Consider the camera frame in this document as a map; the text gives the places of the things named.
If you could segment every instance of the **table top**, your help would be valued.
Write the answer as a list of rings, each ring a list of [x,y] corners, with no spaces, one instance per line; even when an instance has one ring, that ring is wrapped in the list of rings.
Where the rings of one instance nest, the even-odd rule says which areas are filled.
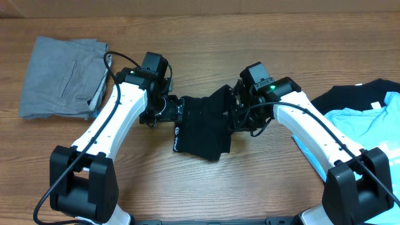
[[[93,120],[18,118],[24,75],[37,36],[96,38],[137,62],[162,54],[177,96],[209,96],[261,61],[294,79],[309,99],[333,85],[377,78],[400,82],[400,13],[263,14],[0,20],[0,224],[34,224],[49,187],[49,157]],[[115,57],[114,71],[131,66]],[[108,99],[112,82],[107,85]],[[208,162],[172,151],[174,124],[134,123],[115,162],[119,205],[136,219],[262,219],[293,216],[321,202],[323,183],[273,121],[259,137],[232,136],[231,153]],[[48,201],[43,221],[66,219]]]

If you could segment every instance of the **clothing label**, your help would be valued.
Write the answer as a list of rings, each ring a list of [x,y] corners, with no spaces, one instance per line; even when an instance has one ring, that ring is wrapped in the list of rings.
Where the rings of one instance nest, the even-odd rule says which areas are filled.
[[[379,102],[372,102],[371,106],[373,109],[381,109],[381,104]]]

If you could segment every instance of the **fabric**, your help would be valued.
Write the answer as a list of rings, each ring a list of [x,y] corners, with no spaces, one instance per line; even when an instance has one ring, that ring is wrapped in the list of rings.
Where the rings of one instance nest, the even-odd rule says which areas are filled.
[[[322,115],[344,108],[364,111],[373,109],[371,103],[375,102],[379,102],[381,107],[385,106],[384,98],[387,92],[400,93],[400,84],[377,79],[360,86],[333,86],[331,90],[312,100],[311,103]]]
[[[393,193],[400,198],[400,94],[388,92],[386,106],[381,109],[357,111],[349,108],[333,110],[325,117],[347,137],[363,145],[365,149],[379,147],[389,158]],[[294,140],[308,161],[325,181],[326,175],[308,148],[294,136]],[[368,221],[373,224],[400,224],[400,209],[394,207]]]
[[[183,121],[175,127],[173,150],[217,161],[231,148],[231,109],[236,100],[228,85],[209,97],[184,99]]]
[[[25,75],[19,116],[95,116],[106,88],[107,50],[106,43],[95,39],[59,41],[39,36]]]

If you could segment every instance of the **folded gray shorts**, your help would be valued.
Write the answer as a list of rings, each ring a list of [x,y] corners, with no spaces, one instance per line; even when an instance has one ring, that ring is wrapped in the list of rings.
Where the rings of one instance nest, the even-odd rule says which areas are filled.
[[[25,75],[18,115],[88,118],[105,92],[108,45],[95,39],[38,37]]]

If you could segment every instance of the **blue cloth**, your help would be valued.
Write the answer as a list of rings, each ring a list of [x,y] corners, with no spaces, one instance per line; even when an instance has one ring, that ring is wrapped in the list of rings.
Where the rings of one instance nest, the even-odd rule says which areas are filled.
[[[332,110],[325,114],[347,137],[364,146],[365,149],[379,147],[389,158],[392,188],[396,197],[400,198],[400,94],[386,93],[386,106],[381,109],[356,111],[345,108]],[[293,136],[300,150],[325,181],[326,175],[317,159],[309,149]],[[400,224],[400,209],[394,207],[380,215],[366,221],[373,224]]]

